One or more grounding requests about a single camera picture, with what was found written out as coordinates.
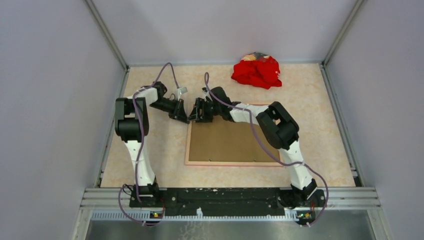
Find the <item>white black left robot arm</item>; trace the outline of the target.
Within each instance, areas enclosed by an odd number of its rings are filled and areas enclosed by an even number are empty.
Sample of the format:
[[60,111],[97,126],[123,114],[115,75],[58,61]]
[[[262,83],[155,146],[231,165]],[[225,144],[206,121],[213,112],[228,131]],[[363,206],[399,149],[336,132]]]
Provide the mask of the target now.
[[150,130],[148,107],[168,113],[172,120],[189,123],[181,95],[187,93],[186,87],[178,87],[174,98],[164,97],[166,86],[158,81],[143,86],[132,96],[117,98],[115,101],[114,128],[117,136],[124,142],[130,154],[135,175],[135,197],[149,207],[160,202],[159,187],[152,169],[147,137]]

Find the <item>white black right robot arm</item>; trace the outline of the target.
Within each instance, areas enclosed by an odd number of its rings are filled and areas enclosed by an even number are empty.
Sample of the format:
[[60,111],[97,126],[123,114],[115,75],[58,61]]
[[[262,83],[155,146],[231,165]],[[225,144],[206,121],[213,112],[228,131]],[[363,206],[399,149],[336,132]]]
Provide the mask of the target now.
[[215,116],[220,116],[225,121],[260,127],[266,141],[283,158],[278,163],[289,171],[291,192],[282,197],[280,203],[290,209],[308,206],[313,210],[325,200],[324,196],[317,194],[317,182],[311,175],[313,171],[305,164],[301,153],[299,125],[281,103],[252,105],[231,101],[222,87],[203,90],[206,96],[195,100],[188,121],[211,123]]

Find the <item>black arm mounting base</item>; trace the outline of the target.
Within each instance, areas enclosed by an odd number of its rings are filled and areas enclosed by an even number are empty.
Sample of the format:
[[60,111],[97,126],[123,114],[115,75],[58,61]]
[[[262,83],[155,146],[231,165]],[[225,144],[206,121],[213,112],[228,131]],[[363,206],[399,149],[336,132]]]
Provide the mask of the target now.
[[201,210],[205,217],[284,216],[289,210],[323,207],[325,195],[316,190],[309,199],[291,188],[160,188],[154,197],[136,198],[131,193],[131,208],[158,208],[167,217],[194,216]]

